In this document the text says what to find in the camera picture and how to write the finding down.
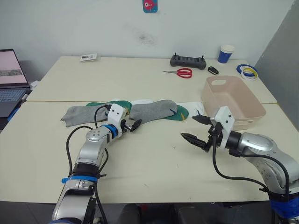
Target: white table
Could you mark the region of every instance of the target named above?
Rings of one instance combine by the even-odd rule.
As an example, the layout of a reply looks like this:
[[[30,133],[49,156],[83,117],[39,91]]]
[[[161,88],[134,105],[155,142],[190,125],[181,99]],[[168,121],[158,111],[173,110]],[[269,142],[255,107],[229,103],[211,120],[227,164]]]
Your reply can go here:
[[[75,128],[60,121],[72,105],[83,102],[26,102],[0,134],[0,201],[56,203],[68,174],[65,142]],[[299,134],[276,104],[264,104],[267,114],[248,132],[273,138],[299,161]],[[180,133],[207,140],[209,127],[193,119],[156,120],[117,139],[99,181],[103,203],[231,202],[267,200],[259,186],[230,181],[216,174],[212,153],[185,141]],[[88,130],[78,130],[70,142],[74,161]],[[218,150],[217,163],[227,175],[262,181],[243,158]]]
[[[28,101],[102,101],[171,99],[175,102],[201,101],[206,78],[213,76],[209,66],[220,75],[241,77],[236,71],[245,60],[229,60],[220,64],[206,60],[205,70],[193,69],[193,77],[183,79],[164,70],[177,70],[169,59],[102,57],[97,62],[81,63],[79,57],[63,56],[49,70],[39,85],[28,96]],[[260,79],[244,80],[261,103],[276,103]]]

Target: sticker on wall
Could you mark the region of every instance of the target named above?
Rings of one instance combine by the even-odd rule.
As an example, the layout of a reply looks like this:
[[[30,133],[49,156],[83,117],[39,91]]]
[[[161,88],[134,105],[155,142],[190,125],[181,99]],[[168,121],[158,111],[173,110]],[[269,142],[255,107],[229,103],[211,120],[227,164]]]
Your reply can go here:
[[[142,0],[145,13],[156,13],[158,11],[158,0]]]

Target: laptop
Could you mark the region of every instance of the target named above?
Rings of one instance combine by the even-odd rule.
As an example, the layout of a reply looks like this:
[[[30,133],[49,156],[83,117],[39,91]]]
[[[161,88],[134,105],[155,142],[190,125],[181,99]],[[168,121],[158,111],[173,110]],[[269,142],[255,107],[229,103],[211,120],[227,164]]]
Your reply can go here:
[[[8,117],[29,90],[14,50],[0,50],[0,118]]]

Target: laptop screen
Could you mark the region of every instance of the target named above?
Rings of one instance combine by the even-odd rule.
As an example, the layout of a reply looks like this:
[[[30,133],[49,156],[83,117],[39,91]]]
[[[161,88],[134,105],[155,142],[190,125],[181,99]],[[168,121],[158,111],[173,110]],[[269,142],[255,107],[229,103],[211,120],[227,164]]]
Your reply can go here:
[[[0,87],[28,85],[18,59],[11,50],[0,50]]]

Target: laptop keyboard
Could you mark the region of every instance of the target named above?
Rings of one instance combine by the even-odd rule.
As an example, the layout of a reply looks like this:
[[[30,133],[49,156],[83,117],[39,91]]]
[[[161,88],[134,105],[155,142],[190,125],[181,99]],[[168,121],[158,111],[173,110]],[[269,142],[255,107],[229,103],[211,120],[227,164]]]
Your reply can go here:
[[[25,90],[1,90],[0,102],[14,102],[24,95]]]

